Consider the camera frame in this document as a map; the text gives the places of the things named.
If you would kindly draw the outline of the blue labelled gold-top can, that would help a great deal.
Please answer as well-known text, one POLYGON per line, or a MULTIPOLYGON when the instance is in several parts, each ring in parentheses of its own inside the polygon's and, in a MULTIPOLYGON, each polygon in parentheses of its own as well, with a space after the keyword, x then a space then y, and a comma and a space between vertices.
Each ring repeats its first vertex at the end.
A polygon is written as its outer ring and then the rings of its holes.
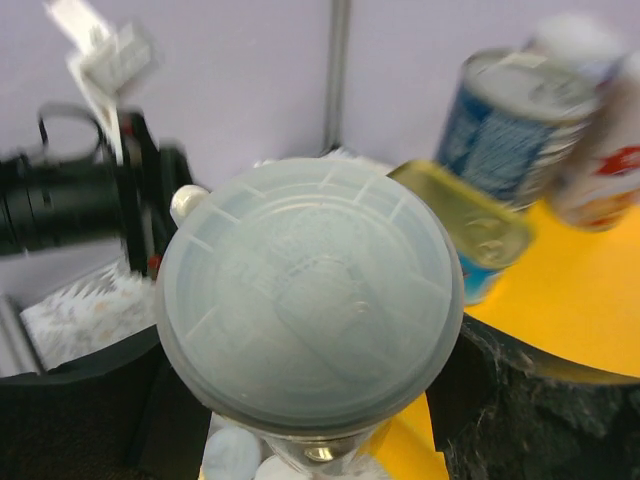
POLYGON ((542 195, 602 104, 591 82, 543 55, 480 50, 461 69, 435 160, 514 210, 542 195))

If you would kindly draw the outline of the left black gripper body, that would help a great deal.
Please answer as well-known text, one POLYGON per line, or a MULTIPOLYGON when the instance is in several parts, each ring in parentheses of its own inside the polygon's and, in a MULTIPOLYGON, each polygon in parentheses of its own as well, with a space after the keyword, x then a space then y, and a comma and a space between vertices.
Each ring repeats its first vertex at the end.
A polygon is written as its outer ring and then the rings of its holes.
POLYGON ((40 148, 1 160, 2 256, 119 239, 131 271, 157 274, 177 230, 171 198, 193 177, 179 146, 154 142, 141 111, 120 112, 118 120, 122 160, 88 109, 40 109, 40 148), (75 158, 54 158, 45 126, 49 117, 88 123, 96 131, 95 145, 75 158))

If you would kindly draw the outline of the gold rectangular tin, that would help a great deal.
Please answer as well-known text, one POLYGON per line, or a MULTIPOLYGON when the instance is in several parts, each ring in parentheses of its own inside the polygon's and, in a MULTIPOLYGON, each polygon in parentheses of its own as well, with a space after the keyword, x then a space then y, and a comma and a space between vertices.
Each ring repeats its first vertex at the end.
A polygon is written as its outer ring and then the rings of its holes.
POLYGON ((406 162, 388 177, 429 206, 448 232, 461 264, 468 306, 481 303, 534 240, 533 227, 523 215, 433 161, 406 162))

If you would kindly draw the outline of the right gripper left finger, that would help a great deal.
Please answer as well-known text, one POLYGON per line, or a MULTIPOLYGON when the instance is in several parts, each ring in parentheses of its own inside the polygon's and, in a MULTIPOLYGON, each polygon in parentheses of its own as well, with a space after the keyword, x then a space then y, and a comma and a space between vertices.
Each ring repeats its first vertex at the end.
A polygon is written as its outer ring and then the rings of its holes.
POLYGON ((155 327, 44 375, 1 381, 4 479, 196 479, 209 411, 155 327))

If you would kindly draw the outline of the white red snack canister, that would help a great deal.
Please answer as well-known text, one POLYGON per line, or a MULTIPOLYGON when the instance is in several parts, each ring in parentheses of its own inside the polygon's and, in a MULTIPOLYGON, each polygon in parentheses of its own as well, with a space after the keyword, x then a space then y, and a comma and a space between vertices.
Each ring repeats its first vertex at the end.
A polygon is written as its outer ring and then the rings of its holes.
POLYGON ((639 201, 639 54, 631 54, 584 143, 549 190, 565 223, 583 230, 615 227, 639 201))

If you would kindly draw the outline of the white orange snack canister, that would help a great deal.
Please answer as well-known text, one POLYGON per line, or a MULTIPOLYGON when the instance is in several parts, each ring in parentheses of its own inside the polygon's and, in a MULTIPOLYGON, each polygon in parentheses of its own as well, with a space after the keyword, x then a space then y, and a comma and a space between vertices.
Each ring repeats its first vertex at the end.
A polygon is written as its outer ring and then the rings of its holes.
POLYGON ((597 82, 614 75, 627 56, 623 40, 601 20, 562 13, 539 21, 526 51, 554 58, 597 82))

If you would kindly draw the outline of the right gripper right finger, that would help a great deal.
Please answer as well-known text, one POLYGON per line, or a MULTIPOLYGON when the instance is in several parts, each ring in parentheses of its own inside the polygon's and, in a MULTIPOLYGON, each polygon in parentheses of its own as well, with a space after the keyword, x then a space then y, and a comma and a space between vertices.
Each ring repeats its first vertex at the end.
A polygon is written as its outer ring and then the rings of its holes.
POLYGON ((465 316, 426 391, 452 479, 636 479, 639 380, 565 360, 465 316))

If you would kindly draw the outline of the grey lid small can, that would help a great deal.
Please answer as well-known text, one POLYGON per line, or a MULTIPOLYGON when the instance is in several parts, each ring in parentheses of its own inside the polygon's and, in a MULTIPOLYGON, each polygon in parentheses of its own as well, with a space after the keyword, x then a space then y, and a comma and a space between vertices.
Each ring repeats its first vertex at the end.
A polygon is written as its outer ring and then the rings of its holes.
POLYGON ((457 341, 441 222, 385 175, 312 158, 182 186, 169 209, 156 324, 180 379, 293 468, 346 474, 457 341))

